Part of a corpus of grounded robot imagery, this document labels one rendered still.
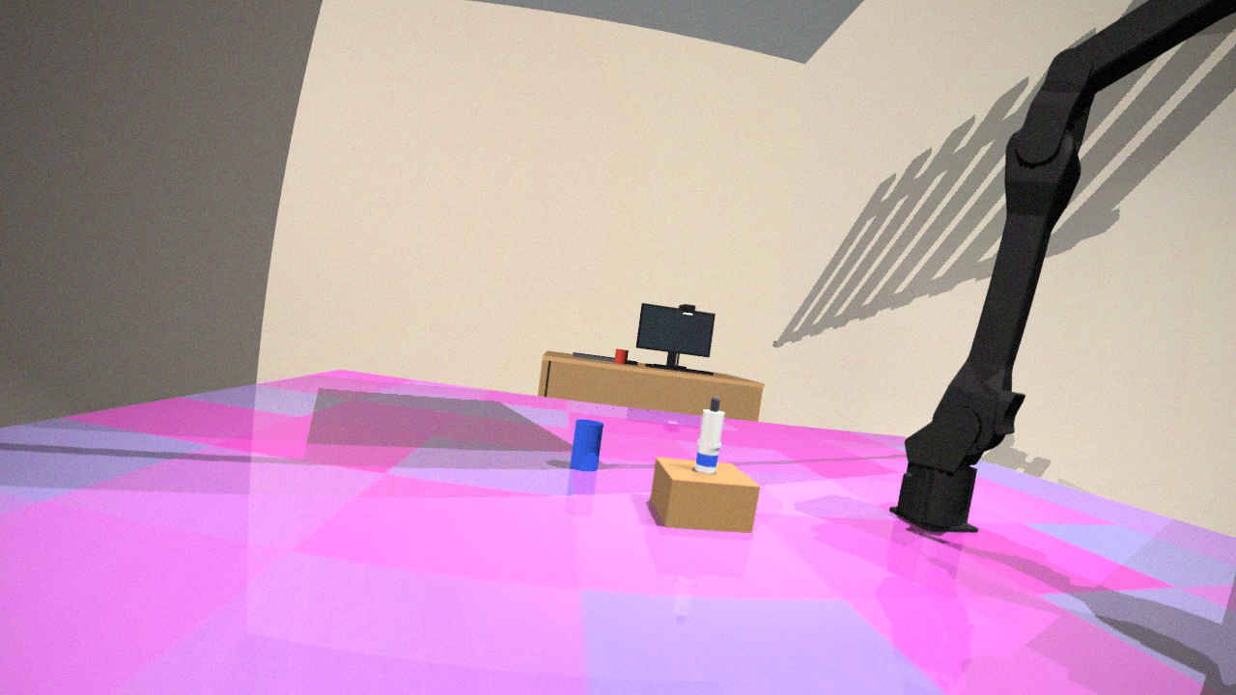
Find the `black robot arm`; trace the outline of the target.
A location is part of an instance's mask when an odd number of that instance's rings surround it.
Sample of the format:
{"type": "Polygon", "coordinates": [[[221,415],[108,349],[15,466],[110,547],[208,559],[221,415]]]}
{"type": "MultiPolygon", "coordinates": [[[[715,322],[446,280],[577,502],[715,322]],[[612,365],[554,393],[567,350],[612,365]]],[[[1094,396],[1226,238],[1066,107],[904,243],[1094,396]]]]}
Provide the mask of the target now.
{"type": "Polygon", "coordinates": [[[970,465],[1015,432],[1025,393],[1012,392],[1014,362],[1051,232],[1082,176],[1078,153],[1093,99],[1229,14],[1236,0],[1148,0],[1056,54],[1023,129],[1006,146],[1007,216],[971,351],[932,422],[905,440],[908,472],[892,514],[927,532],[976,533],[968,522],[976,480],[970,465]]]}

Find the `white marker with blue band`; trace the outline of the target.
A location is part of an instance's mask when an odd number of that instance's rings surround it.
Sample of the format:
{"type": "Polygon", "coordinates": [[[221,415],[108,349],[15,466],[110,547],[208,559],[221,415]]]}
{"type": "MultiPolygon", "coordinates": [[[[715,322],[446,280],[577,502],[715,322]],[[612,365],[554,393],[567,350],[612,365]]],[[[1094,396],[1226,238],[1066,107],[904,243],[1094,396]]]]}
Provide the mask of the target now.
{"type": "Polygon", "coordinates": [[[696,458],[696,471],[716,472],[716,458],[722,446],[722,424],[726,412],[719,411],[721,399],[711,399],[709,409],[703,409],[700,439],[697,440],[698,453],[696,458]]]}

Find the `dark blue cylinder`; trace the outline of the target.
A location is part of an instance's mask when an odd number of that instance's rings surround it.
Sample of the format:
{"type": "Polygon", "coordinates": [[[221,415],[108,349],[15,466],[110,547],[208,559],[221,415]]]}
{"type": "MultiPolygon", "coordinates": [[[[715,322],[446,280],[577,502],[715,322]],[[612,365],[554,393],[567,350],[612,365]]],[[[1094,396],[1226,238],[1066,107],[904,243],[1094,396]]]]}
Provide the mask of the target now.
{"type": "Polygon", "coordinates": [[[581,471],[599,469],[599,449],[604,434],[604,423],[597,420],[576,420],[574,432],[574,463],[571,467],[581,471]]]}

